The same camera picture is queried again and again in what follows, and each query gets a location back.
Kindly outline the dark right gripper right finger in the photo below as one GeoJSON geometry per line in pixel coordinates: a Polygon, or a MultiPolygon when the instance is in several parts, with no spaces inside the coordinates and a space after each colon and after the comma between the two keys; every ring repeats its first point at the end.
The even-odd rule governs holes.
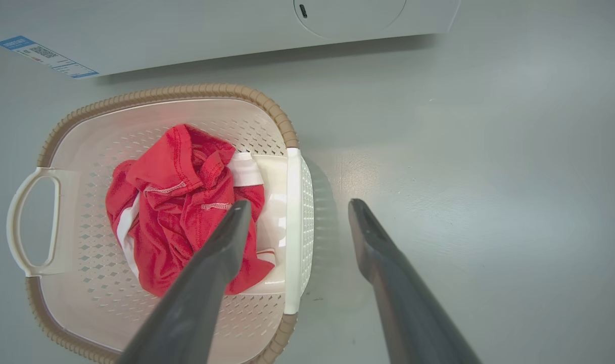
{"type": "Polygon", "coordinates": [[[449,315],[361,199],[348,205],[360,273],[375,294],[392,363],[479,363],[449,315]]]}

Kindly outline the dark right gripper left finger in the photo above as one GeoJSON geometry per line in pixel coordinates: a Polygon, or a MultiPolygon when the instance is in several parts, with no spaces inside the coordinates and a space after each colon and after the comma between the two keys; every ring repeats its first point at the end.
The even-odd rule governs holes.
{"type": "Polygon", "coordinates": [[[234,203],[117,359],[118,363],[206,363],[223,294],[238,275],[251,205],[234,203]]]}

